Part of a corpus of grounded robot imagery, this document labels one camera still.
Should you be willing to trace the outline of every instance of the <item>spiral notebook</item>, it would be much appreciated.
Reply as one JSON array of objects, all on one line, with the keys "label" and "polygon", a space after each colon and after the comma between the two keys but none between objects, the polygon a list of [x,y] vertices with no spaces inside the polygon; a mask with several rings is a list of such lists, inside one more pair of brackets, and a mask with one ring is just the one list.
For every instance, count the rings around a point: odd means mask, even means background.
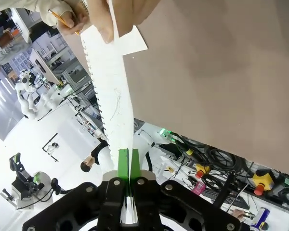
[{"label": "spiral notebook", "polygon": [[[115,22],[111,0],[109,6]],[[129,155],[132,154],[134,125],[123,55],[147,49],[147,46],[136,27],[133,33],[119,38],[117,25],[114,23],[114,33],[114,41],[110,44],[104,43],[94,26],[83,31],[80,36],[101,110],[114,169],[117,169],[119,150],[128,149]]]},{"label": "spiral notebook", "polygon": [[63,0],[67,4],[70,5],[72,8],[73,12],[78,15],[78,14],[83,14],[84,16],[89,17],[89,12],[88,12],[88,4],[86,0]]}]

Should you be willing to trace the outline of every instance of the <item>person's hand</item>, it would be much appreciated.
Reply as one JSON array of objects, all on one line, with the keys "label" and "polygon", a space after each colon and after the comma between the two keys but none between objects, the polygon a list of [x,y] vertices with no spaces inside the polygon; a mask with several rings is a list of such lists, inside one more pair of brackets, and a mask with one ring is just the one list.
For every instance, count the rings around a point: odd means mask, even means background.
[{"label": "person's hand", "polygon": [[83,26],[88,21],[87,17],[80,14],[78,15],[77,22],[75,23],[73,20],[73,14],[70,11],[64,12],[61,15],[61,18],[66,22],[68,26],[64,25],[60,20],[58,20],[58,30],[65,35],[72,35],[77,31],[81,31]]},{"label": "person's hand", "polygon": [[[119,36],[141,24],[155,9],[160,0],[112,0]],[[114,39],[113,23],[108,0],[88,1],[90,21],[101,33],[105,43]]]},{"label": "person's hand", "polygon": [[244,216],[243,216],[244,213],[245,212],[243,210],[235,209],[231,215],[242,222],[242,220],[244,219]]}]

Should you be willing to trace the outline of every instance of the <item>red button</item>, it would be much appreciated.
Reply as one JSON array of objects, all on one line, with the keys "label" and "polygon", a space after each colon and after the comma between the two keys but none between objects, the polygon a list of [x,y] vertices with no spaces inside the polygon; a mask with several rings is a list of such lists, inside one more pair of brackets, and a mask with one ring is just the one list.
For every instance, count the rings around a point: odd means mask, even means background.
[{"label": "red button", "polygon": [[254,193],[257,196],[261,196],[263,194],[264,191],[264,185],[263,184],[258,184],[258,186],[256,187],[256,189],[254,190]]},{"label": "red button", "polygon": [[197,173],[196,173],[196,178],[197,179],[200,179],[200,178],[202,178],[203,177],[203,172],[202,171],[198,171]]}]

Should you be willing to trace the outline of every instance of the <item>ceiling light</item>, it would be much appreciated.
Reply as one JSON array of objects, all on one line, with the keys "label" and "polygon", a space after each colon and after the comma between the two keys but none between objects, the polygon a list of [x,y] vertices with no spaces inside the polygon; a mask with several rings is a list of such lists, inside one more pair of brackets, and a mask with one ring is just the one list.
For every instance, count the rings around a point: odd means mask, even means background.
[{"label": "ceiling light", "polygon": [[5,80],[8,82],[8,84],[11,86],[11,88],[13,89],[13,90],[15,90],[15,88],[11,85],[11,83],[9,82],[9,80],[7,79],[7,78],[5,78]]},{"label": "ceiling light", "polygon": [[10,90],[6,87],[6,85],[4,84],[4,82],[2,80],[0,80],[1,84],[4,86],[4,88],[8,91],[8,93],[11,95],[12,93],[10,92]]}]

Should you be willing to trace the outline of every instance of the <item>sleeve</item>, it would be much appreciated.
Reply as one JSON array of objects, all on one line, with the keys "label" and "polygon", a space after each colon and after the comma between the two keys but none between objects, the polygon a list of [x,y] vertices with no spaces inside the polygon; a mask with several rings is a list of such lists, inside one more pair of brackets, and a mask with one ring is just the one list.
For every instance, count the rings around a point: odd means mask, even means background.
[{"label": "sleeve", "polygon": [[18,0],[10,2],[11,6],[9,8],[26,8],[30,11],[39,12],[42,20],[50,26],[56,25],[57,19],[51,13],[48,13],[49,9],[59,16],[66,11],[73,12],[72,8],[61,0]]},{"label": "sleeve", "polygon": [[12,58],[26,51],[30,46],[31,44],[28,44],[25,41],[20,41],[6,50],[0,51],[0,66],[8,63]]}]

